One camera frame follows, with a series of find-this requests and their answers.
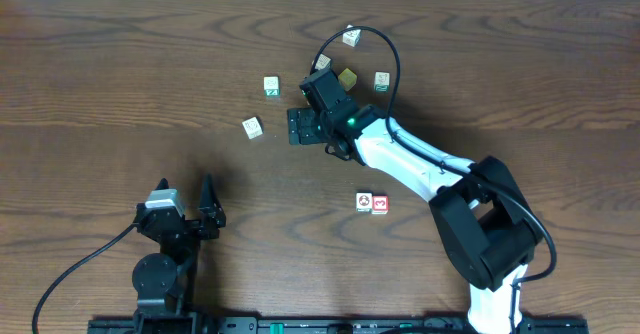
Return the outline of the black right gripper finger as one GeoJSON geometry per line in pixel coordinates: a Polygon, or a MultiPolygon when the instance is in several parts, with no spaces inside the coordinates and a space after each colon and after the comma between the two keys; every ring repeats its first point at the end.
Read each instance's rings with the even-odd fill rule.
{"type": "Polygon", "coordinates": [[[313,109],[302,112],[302,144],[312,145],[326,142],[326,135],[321,127],[319,115],[313,109]]]}
{"type": "Polygon", "coordinates": [[[300,114],[302,108],[291,108],[287,110],[287,124],[290,145],[300,145],[300,114]]]}

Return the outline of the green N wooden block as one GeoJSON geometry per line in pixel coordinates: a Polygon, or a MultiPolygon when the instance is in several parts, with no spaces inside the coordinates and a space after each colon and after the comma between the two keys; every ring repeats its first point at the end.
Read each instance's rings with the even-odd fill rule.
{"type": "Polygon", "coordinates": [[[376,72],[374,77],[374,90],[376,92],[387,92],[390,87],[390,74],[387,72],[376,72]]]}

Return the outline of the soccer ball yellow-top block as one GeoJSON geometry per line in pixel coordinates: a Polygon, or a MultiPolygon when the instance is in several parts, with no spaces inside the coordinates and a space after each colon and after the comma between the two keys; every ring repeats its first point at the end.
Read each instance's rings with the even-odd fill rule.
{"type": "Polygon", "coordinates": [[[358,212],[371,212],[373,208],[373,194],[358,192],[355,197],[358,212]]]}

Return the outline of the red-framed number three block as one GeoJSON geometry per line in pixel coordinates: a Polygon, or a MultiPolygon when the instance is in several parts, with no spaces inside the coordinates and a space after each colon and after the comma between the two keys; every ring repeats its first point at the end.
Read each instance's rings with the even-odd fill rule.
{"type": "Polygon", "coordinates": [[[386,215],[389,211],[389,199],[387,196],[373,196],[372,210],[374,215],[386,215]]]}

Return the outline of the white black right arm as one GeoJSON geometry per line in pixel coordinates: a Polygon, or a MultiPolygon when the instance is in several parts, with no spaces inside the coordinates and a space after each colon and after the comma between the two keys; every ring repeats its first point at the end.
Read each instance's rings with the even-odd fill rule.
{"type": "Polygon", "coordinates": [[[536,246],[553,241],[504,163],[449,155],[381,109],[351,99],[292,108],[287,124],[291,144],[322,144],[327,154],[382,171],[428,203],[449,260],[469,283],[467,321],[475,332],[528,328],[519,309],[520,290],[550,274],[526,271],[536,246]]]}

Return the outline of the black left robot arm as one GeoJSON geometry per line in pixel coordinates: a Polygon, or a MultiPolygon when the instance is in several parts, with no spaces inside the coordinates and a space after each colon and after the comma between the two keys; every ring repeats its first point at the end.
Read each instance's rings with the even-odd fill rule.
{"type": "Polygon", "coordinates": [[[157,253],[140,259],[132,272],[137,292],[136,333],[218,331],[217,320],[193,305],[201,243],[218,238],[226,226],[209,174],[202,181],[198,211],[198,219],[188,219],[179,192],[165,179],[136,206],[134,227],[160,246],[157,253]]]}

